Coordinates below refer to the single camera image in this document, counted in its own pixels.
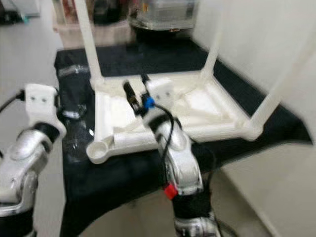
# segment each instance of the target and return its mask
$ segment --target plastic container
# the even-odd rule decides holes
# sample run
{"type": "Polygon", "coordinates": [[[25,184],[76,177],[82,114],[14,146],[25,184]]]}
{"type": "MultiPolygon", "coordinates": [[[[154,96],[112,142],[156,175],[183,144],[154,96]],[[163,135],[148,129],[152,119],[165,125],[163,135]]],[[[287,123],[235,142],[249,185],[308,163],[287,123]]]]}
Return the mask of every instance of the plastic container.
{"type": "MultiPolygon", "coordinates": [[[[96,46],[111,46],[135,41],[135,33],[129,23],[124,20],[107,26],[91,24],[93,40],[96,46]]],[[[59,33],[64,48],[83,48],[83,38],[79,24],[64,24],[58,22],[53,14],[53,29],[59,33]]]]}
{"type": "Polygon", "coordinates": [[[198,0],[140,0],[137,16],[129,17],[132,25],[156,31],[194,27],[198,0]]]}

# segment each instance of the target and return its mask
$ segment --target vertical white pole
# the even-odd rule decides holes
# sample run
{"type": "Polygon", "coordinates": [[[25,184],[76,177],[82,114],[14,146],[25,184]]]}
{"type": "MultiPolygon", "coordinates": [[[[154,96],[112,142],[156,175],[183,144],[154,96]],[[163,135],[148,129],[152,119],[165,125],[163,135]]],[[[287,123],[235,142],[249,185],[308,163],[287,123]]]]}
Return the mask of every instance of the vertical white pole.
{"type": "Polygon", "coordinates": [[[216,33],[213,38],[210,40],[210,49],[207,56],[206,63],[201,70],[200,75],[200,82],[204,84],[207,80],[210,80],[214,74],[214,65],[218,56],[218,51],[221,44],[222,34],[223,34],[223,27],[224,27],[224,3],[222,0],[218,1],[218,3],[214,3],[217,6],[216,10],[218,12],[217,17],[217,25],[216,25],[216,33]]]}
{"type": "Polygon", "coordinates": [[[79,20],[81,33],[82,33],[84,49],[87,55],[87,60],[88,60],[90,73],[91,73],[90,84],[91,84],[91,87],[95,89],[96,82],[101,81],[104,78],[101,75],[97,51],[95,48],[93,35],[91,31],[88,10],[87,10],[85,0],[75,0],[75,5],[76,5],[77,16],[79,20]]]}
{"type": "Polygon", "coordinates": [[[276,85],[266,96],[257,111],[251,117],[250,126],[254,128],[263,127],[273,111],[293,88],[293,83],[303,67],[306,65],[310,56],[315,52],[316,48],[316,28],[313,28],[311,34],[302,45],[298,56],[294,58],[289,68],[277,80],[276,85]]]}

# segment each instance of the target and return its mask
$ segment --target floor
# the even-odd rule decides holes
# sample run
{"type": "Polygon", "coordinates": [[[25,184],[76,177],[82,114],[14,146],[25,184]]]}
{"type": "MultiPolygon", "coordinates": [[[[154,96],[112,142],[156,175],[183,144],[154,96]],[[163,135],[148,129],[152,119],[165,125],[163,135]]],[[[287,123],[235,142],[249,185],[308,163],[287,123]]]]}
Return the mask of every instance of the floor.
{"type": "MultiPolygon", "coordinates": [[[[53,32],[51,11],[52,2],[42,0],[41,18],[33,18],[27,25],[0,27],[0,104],[26,83],[57,86],[53,63],[56,50],[63,45],[59,35],[53,32]]],[[[16,102],[1,114],[2,151],[27,123],[21,102],[16,102]]],[[[39,178],[35,211],[39,237],[56,237],[59,233],[65,203],[61,155],[59,141],[39,178]]],[[[270,236],[224,173],[214,175],[212,187],[212,202],[219,219],[231,225],[242,237],[270,236]]],[[[82,236],[174,236],[170,202],[161,191],[157,191],[100,217],[82,236]]]]}

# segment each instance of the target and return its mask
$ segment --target white wall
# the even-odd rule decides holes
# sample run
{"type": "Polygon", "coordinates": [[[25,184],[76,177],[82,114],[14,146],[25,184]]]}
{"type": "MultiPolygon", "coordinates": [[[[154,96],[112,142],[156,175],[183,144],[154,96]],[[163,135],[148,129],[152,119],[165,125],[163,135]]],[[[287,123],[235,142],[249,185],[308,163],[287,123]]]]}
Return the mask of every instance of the white wall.
{"type": "Polygon", "coordinates": [[[25,15],[39,15],[40,14],[40,2],[39,0],[1,0],[3,7],[6,10],[16,10],[18,7],[25,15]]]}
{"type": "MultiPolygon", "coordinates": [[[[208,45],[211,6],[201,3],[194,38],[208,45]]],[[[272,88],[316,22],[314,0],[226,0],[220,58],[263,90],[272,88]]],[[[285,105],[316,137],[316,52],[285,105]]],[[[225,171],[275,235],[316,236],[316,149],[282,145],[226,165],[225,171]]]]}

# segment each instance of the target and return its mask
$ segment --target white 3d-printed frame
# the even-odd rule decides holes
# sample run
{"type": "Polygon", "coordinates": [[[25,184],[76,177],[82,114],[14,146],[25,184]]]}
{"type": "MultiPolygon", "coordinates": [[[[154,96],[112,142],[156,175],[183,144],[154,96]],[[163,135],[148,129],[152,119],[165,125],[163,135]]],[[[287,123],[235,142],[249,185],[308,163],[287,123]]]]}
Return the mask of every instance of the white 3d-printed frame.
{"type": "MultiPolygon", "coordinates": [[[[154,135],[136,118],[128,104],[122,83],[129,80],[136,93],[144,91],[140,76],[104,78],[91,32],[85,0],[75,0],[84,47],[90,67],[90,83],[95,90],[94,141],[86,151],[90,160],[103,163],[109,157],[157,148],[154,135]]],[[[204,68],[198,72],[149,75],[151,79],[167,77],[174,82],[175,114],[183,130],[198,142],[230,138],[253,141],[260,136],[264,124],[292,88],[316,45],[315,32],[302,44],[300,53],[250,118],[213,75],[213,67],[221,41],[223,14],[219,14],[215,33],[204,68]]]]}

